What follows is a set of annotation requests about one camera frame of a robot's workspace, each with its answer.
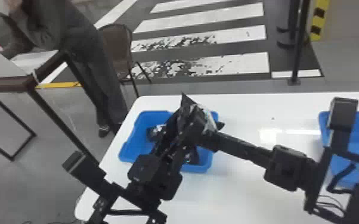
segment blue tray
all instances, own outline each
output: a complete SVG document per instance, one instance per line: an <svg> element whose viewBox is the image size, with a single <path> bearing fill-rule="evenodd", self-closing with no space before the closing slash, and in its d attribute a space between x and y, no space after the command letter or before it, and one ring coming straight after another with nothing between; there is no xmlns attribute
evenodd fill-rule
<svg viewBox="0 0 359 224"><path fill-rule="evenodd" d="M329 130L327 129L327 120L329 118L329 112L324 111L321 112L318 116L318 121L320 124L321 130L321 140L323 145L328 145L329 143ZM359 112L356 115L354 128L352 130L351 139L349 141L348 150L353 153L359 154ZM345 169L351 162L345 158L341 158L338 156L334 156L331 164L330 170L332 173L338 174L340 171ZM359 166L356 170L350 173L348 176L344 177L338 185L346 187L346 188L353 188L353 186L359 183Z"/></svg>
<svg viewBox="0 0 359 224"><path fill-rule="evenodd" d="M133 163L141 154L150 153L154 146L154 142L148 140L146 129L156 125L164 124L171 116L168 111L143 111L139 114L134 124L134 129L128 140L121 148L118 158L124 162ZM212 112L215 121L218 121L216 112ZM199 164L190 165L185 164L182 166L181 171L193 173L206 173L212 165L213 153L201 147L197 147L199 153Z"/></svg>

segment chair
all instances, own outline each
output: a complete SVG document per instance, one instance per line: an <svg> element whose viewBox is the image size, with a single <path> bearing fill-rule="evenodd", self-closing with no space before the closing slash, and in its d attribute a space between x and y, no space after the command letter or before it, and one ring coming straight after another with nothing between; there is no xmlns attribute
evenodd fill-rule
<svg viewBox="0 0 359 224"><path fill-rule="evenodd" d="M134 63L131 52L131 30L123 24L108 24L100 28L99 31L105 40L107 55L117 72L120 83L131 82L134 86L135 94L139 97L134 75L131 72ZM141 64L137 61L135 63L139 66L149 83L151 83L149 75L142 68Z"/></svg>

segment black robotic arm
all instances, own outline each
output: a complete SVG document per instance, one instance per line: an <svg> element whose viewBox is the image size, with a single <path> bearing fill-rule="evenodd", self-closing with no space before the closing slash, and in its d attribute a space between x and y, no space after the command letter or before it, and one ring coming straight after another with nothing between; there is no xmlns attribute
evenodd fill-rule
<svg viewBox="0 0 359 224"><path fill-rule="evenodd" d="M359 163L359 155L348 151L357 103L351 99L333 100L328 123L332 130L331 143L318 163L304 153L281 145L268 150L220 132L224 124L214 122L209 110L183 95L181 107L156 134L157 142L151 153L140 155L130 168L128 178L131 183L126 188L104 180L106 173L79 152L75 152L63 167L99 194L89 224L102 223L107 215L143 215L149 217L147 224L165 223L167 216L158 207L161 200L173 199L182 181L181 167L196 151L196 146L251 161L266 169L266 181L285 190L304 190L304 210L310 214L333 223L359 224L359 184L354 189L335 189L337 182L354 169L353 164ZM342 211L343 216L317 202L334 155L352 161L352 165L336 175L327 187L331 193L351 195L346 210ZM111 210L118 197L140 209Z"/></svg>

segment white stripe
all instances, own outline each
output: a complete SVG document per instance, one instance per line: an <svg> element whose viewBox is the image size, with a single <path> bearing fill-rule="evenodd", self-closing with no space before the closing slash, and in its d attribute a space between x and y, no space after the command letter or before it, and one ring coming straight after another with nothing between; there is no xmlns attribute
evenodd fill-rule
<svg viewBox="0 0 359 224"><path fill-rule="evenodd" d="M171 1L171 2L163 2L157 4L150 13L159 13L163 11L171 11L171 10L178 10L181 8L190 8L195 7L198 5L207 5L217 2L227 2L233 0L178 0L178 1Z"/></svg>
<svg viewBox="0 0 359 224"><path fill-rule="evenodd" d="M292 71L274 71L271 73L273 78L290 78L292 76ZM298 77L319 77L321 76L319 69L312 70L300 70L298 72Z"/></svg>
<svg viewBox="0 0 359 224"><path fill-rule="evenodd" d="M177 27L194 26L220 21L252 18L264 15L263 4L255 3L238 7L221 8L200 13L175 15L171 17L144 20L134 33L149 32L154 30L171 29Z"/></svg>
<svg viewBox="0 0 359 224"><path fill-rule="evenodd" d="M264 25L132 41L132 52L266 39Z"/></svg>
<svg viewBox="0 0 359 224"><path fill-rule="evenodd" d="M152 77L216 76L226 74L268 73L267 52L204 57L194 60L150 61L141 63ZM132 70L142 78L141 70Z"/></svg>
<svg viewBox="0 0 359 224"><path fill-rule="evenodd" d="M104 15L95 23L97 29L114 23L119 17L121 17L131 6L135 4L138 0L123 0L118 5L116 5L110 12ZM67 63L63 63L57 69L55 69L50 75L42 81L42 84L51 83L65 68Z"/></svg>

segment floor marking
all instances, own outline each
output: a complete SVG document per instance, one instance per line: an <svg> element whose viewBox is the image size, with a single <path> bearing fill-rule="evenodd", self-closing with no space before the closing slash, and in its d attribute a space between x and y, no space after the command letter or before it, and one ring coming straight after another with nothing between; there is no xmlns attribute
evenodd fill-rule
<svg viewBox="0 0 359 224"><path fill-rule="evenodd" d="M179 10L182 8L190 8L199 5L207 5L212 3L218 2L227 2L233 0L178 0L178 1L171 1L171 2L163 2L157 4L150 13L160 13L164 11L172 11L172 10Z"/></svg>
<svg viewBox="0 0 359 224"><path fill-rule="evenodd" d="M190 60L149 61L141 63L150 77L217 76L226 74L269 73L268 53L224 55ZM138 67L132 72L145 78Z"/></svg>
<svg viewBox="0 0 359 224"><path fill-rule="evenodd" d="M271 73L273 78L290 78L292 71L274 71ZM298 72L298 77L320 77L321 73L319 69L312 70L300 70Z"/></svg>
<svg viewBox="0 0 359 224"><path fill-rule="evenodd" d="M155 51L160 49L183 48L187 46L216 45L264 39L266 39L265 26L259 25L132 41L131 51Z"/></svg>
<svg viewBox="0 0 359 224"><path fill-rule="evenodd" d="M144 20L135 29L134 33L150 32L156 30L171 29L177 27L194 26L220 21L252 18L264 15L263 3L241 5L238 7L221 8L218 10L204 11L171 17Z"/></svg>

